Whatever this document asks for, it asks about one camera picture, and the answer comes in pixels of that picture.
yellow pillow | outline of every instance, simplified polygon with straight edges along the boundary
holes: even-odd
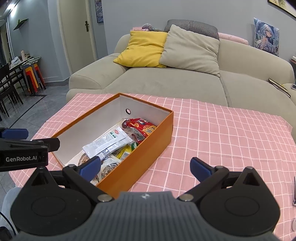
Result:
[[[166,68],[165,65],[159,64],[159,59],[167,35],[165,32],[131,31],[126,50],[113,62],[127,67]]]

gray wall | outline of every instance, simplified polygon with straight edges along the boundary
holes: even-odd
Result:
[[[13,30],[18,20],[29,20]],[[38,62],[45,82],[63,81],[52,40],[47,0],[20,0],[8,15],[10,39],[15,56],[21,50],[31,56],[41,56]]]
[[[65,80],[69,78],[72,73],[70,72],[68,62],[66,59],[66,53],[61,36],[61,30],[59,27],[58,2],[57,0],[48,0],[47,3],[51,35],[54,43],[54,50],[57,56],[58,65],[62,75],[61,80]]]
[[[254,45],[254,17],[280,29],[281,58],[289,60],[296,52],[296,19],[267,0],[102,0],[102,6],[109,54],[132,27],[151,23],[164,29],[169,19],[211,24]]]
[[[94,33],[94,38],[96,42],[97,58],[100,59],[108,55],[104,23],[98,23],[96,20],[95,0],[89,0],[89,1],[90,1],[89,6],[91,10],[92,26],[94,30],[93,33]]]

gray pillow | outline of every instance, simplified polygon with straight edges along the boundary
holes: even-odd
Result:
[[[168,33],[172,24],[184,30],[202,34],[202,35],[220,40],[218,35],[218,29],[212,25],[197,22],[197,21],[192,21],[192,20],[171,19],[168,21],[164,29],[164,32]]]

snack package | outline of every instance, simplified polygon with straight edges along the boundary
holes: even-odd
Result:
[[[80,160],[78,162],[78,166],[87,162],[89,159],[90,158],[87,156],[87,154],[85,152],[83,152],[83,154],[81,155]],[[98,175],[96,175],[95,178],[90,181],[90,183],[93,184],[94,186],[97,185],[99,183]]]
[[[114,151],[114,152],[112,153],[112,155],[116,156],[116,157],[119,159],[119,157],[118,157],[119,153],[121,153],[121,152],[123,153],[124,150],[125,150],[125,148],[127,148],[127,147],[128,147],[128,145],[125,145],[124,147],[119,148],[118,150]]]
[[[156,126],[149,121],[137,118],[125,120],[122,123],[122,128],[133,129],[133,132],[138,142],[141,143],[147,136],[149,136],[155,130]]]
[[[100,152],[97,156],[104,160],[107,156],[115,152],[116,150],[120,149],[121,147],[124,147],[125,145],[131,144],[133,140],[129,137],[124,138],[123,140],[113,144],[112,146],[109,146],[104,151]]]
[[[95,155],[102,153],[99,155],[99,158],[103,160],[112,152],[125,146],[129,142],[132,142],[132,139],[128,137],[121,127],[116,125],[111,131],[109,130],[94,142],[85,145],[83,150],[89,158],[93,158]]]
[[[87,162],[90,158],[87,156],[87,154],[84,152],[82,154],[82,156],[80,157],[80,160],[78,162],[78,166],[80,166],[81,164]]]
[[[114,155],[108,156],[104,161],[103,164],[101,165],[101,170],[98,174],[98,179],[99,182],[107,176],[109,172],[111,172],[114,168],[118,166],[118,164],[121,162],[117,157]]]
[[[129,154],[131,154],[131,146],[128,146],[127,148],[123,149],[118,155],[117,158],[121,161],[123,161]]]
[[[135,150],[135,149],[137,148],[138,145],[139,145],[138,142],[133,142],[133,143],[131,144],[131,150],[132,150],[132,151]]]

stacked stools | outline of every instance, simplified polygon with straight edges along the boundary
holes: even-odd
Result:
[[[23,69],[27,82],[30,86],[29,92],[31,94],[36,94],[38,92],[38,88],[46,89],[38,64],[27,64],[23,66]]]

